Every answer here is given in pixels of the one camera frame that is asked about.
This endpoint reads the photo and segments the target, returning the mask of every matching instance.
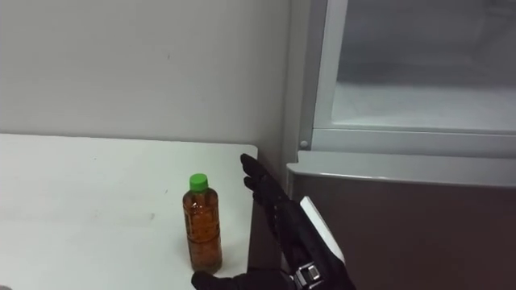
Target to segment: gloved hand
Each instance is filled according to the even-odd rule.
[[[267,216],[269,229],[277,238],[276,207],[289,198],[268,171],[249,155],[241,155],[243,170],[248,174],[243,182],[253,191],[252,197]],[[232,278],[216,278],[202,271],[192,276],[197,290],[294,290],[292,279],[282,270],[250,271]]]
[[[233,278],[217,278],[196,271],[192,285],[197,290],[295,290],[290,277],[280,270],[250,271]]]
[[[197,290],[356,290],[343,259],[331,251],[300,204],[290,200],[254,158],[242,155],[240,160],[248,174],[243,182],[264,209],[269,229],[292,273],[288,275],[278,269],[215,278],[196,272],[192,285]]]

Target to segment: green bottle cap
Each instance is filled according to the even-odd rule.
[[[197,173],[190,177],[190,190],[193,192],[203,192],[208,189],[208,176]]]

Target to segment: fingertip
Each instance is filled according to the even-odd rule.
[[[204,271],[195,271],[191,283],[196,289],[205,288],[214,277]]]
[[[255,191],[256,189],[256,182],[249,176],[243,178],[243,184],[245,184],[245,186],[252,191]]]

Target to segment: freezer compartment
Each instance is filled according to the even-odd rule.
[[[332,128],[516,132],[512,0],[350,0]]]

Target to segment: white wall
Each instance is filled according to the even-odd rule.
[[[0,131],[259,145],[278,165],[288,0],[2,0]]]

